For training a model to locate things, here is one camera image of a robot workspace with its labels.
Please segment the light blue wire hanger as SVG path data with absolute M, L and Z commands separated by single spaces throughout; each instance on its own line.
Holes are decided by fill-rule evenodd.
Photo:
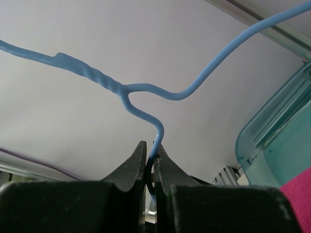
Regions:
M 161 123 L 161 121 L 156 117 L 136 108 L 130 102 L 129 94 L 134 92 L 149 92 L 167 100 L 173 101 L 183 100 L 192 95 L 198 89 L 198 87 L 207 79 L 207 77 L 220 65 L 220 63 L 250 37 L 254 36 L 257 33 L 260 33 L 261 31 L 267 28 L 275 26 L 298 15 L 301 15 L 307 11 L 310 11 L 310 9 L 311 9 L 311 2 L 307 1 L 293 8 L 290 8 L 288 10 L 265 18 L 255 23 L 254 25 L 250 26 L 245 31 L 240 33 L 236 38 L 234 38 L 230 43 L 228 43 L 202 70 L 202 72 L 189 85 L 189 87 L 178 93 L 169 92 L 163 88 L 160 88 L 156 85 L 149 83 L 121 84 L 120 82 L 103 74 L 101 71 L 89 66 L 88 64 L 82 62 L 81 60 L 78 60 L 72 56 L 69 56 L 61 52 L 57 53 L 55 56 L 48 56 L 36 51 L 27 50 L 24 48 L 11 45 L 4 41 L 0 42 L 0 49 L 3 52 L 9 53 L 11 55 L 20 58 L 64 69 L 77 75 L 80 75 L 82 77 L 88 78 L 89 80 L 101 85 L 105 89 L 116 94 L 120 98 L 123 106 L 129 113 L 155 126 L 157 130 L 157 135 L 146 166 L 147 169 L 146 185 L 151 195 L 151 200 L 155 201 L 156 195 L 154 186 L 152 185 L 151 171 L 154 164 L 154 158 L 160 149 L 164 137 L 164 126 Z

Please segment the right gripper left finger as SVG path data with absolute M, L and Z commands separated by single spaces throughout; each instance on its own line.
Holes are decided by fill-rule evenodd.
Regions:
M 142 233 L 146 142 L 99 181 L 10 182 L 0 189 L 3 233 Z

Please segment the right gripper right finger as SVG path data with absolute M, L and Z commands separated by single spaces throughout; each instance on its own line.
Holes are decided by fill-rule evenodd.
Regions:
M 201 184 L 163 148 L 154 159 L 159 233 L 299 233 L 280 190 L 265 186 Z

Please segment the pink trousers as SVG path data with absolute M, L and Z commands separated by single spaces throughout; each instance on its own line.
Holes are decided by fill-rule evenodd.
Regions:
M 311 232 L 311 168 L 280 188 L 289 200 L 303 233 Z

